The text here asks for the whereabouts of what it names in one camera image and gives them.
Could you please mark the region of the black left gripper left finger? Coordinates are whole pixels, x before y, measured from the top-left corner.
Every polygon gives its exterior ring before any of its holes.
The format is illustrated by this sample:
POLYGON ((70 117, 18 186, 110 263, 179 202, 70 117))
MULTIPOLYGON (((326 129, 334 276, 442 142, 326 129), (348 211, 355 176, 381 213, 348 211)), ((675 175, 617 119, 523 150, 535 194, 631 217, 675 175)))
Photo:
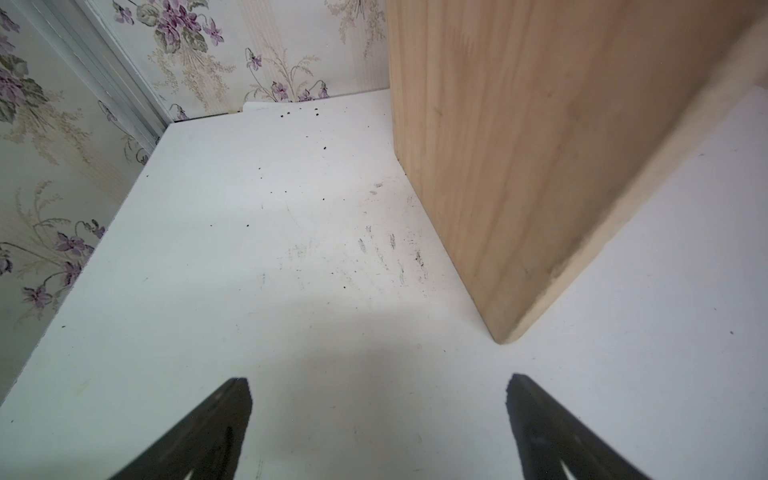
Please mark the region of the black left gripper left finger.
POLYGON ((115 479, 232 479, 252 411, 245 378, 231 378, 115 479))

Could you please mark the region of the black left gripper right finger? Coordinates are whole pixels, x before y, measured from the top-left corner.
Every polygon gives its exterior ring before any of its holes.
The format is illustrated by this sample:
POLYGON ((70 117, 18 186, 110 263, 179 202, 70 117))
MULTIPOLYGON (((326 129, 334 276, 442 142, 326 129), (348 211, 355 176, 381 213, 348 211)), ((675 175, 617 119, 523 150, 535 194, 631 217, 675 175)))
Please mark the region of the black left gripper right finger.
POLYGON ((506 408, 526 479, 647 477, 527 375, 512 375, 506 408))

